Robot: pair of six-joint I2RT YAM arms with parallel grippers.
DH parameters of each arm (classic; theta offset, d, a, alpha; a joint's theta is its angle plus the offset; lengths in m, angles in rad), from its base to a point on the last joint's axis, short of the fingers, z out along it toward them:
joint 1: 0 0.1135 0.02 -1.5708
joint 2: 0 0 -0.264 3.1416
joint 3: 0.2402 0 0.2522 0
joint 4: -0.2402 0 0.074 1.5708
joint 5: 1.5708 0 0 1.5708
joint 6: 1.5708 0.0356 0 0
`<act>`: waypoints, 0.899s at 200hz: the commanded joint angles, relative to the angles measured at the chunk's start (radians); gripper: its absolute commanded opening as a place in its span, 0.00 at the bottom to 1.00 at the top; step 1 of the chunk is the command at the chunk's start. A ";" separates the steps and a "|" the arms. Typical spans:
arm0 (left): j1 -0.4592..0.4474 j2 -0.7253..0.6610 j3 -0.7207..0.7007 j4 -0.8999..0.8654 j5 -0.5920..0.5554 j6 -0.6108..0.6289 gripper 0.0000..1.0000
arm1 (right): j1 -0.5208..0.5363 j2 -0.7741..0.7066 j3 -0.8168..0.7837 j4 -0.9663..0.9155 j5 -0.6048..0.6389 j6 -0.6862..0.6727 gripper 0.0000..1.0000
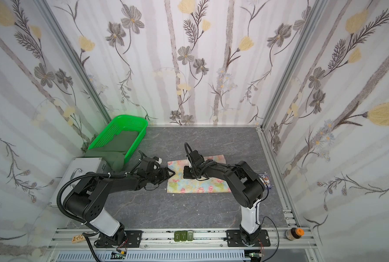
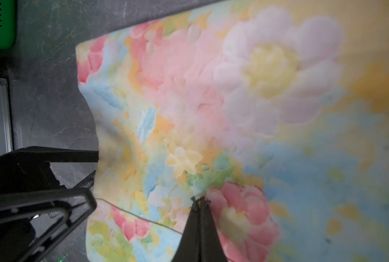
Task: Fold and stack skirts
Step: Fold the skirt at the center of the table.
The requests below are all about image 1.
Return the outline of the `floral pastel skirt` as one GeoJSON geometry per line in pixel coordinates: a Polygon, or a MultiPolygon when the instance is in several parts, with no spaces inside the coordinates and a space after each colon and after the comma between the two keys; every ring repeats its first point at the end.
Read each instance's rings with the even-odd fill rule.
{"type": "Polygon", "coordinates": [[[167,181],[167,192],[171,194],[190,193],[230,193],[231,190],[224,180],[210,178],[190,180],[184,178],[184,167],[189,166],[187,159],[169,161],[168,168],[175,171],[175,175],[167,181]]]}

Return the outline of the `dark green skirt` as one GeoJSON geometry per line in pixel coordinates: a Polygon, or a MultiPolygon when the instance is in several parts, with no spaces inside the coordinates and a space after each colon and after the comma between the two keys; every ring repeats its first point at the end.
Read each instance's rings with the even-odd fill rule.
{"type": "Polygon", "coordinates": [[[125,156],[137,137],[138,132],[136,131],[122,131],[106,145],[89,148],[84,157],[101,157],[114,172],[120,172],[124,167],[125,156]]]}

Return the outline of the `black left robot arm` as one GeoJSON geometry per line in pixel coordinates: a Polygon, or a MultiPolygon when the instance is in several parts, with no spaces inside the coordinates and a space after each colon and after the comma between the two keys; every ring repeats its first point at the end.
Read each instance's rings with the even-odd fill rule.
{"type": "Polygon", "coordinates": [[[146,189],[148,184],[158,186],[175,174],[169,167],[162,167],[157,157],[140,159],[131,171],[114,174],[88,172],[71,179],[59,189],[57,206],[65,216],[98,235],[95,247],[123,247],[129,237],[123,224],[106,210],[108,196],[146,189]]]}

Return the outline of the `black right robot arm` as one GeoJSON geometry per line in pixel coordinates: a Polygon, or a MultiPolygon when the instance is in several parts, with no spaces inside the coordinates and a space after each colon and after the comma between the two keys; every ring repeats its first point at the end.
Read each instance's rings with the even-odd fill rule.
{"type": "Polygon", "coordinates": [[[244,245],[252,246],[259,238],[261,224],[258,211],[267,185],[245,161],[222,164],[205,159],[197,150],[186,154],[189,165],[184,168],[187,179],[220,179],[227,183],[235,200],[241,206],[240,237],[244,245]]]}

